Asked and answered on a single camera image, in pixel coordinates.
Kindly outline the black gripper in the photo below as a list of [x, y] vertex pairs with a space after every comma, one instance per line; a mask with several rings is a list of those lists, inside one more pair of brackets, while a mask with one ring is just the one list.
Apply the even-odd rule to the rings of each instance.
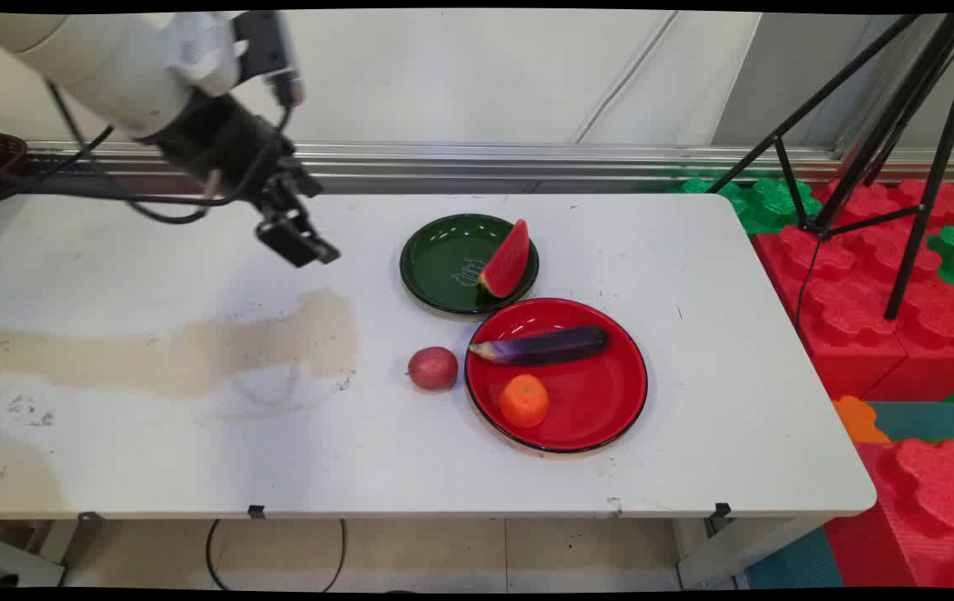
[[209, 186], [220, 176], [208, 199], [183, 195], [148, 195], [146, 202], [163, 205], [222, 206], [243, 200], [258, 206], [262, 220], [256, 237], [297, 269], [312, 262], [330, 264], [340, 258], [312, 224], [301, 198], [323, 193], [299, 159], [291, 159], [294, 145], [285, 136], [295, 111], [283, 105], [271, 123], [252, 114], [234, 95], [220, 98], [195, 92], [171, 123], [146, 137], [172, 166], [194, 181]]

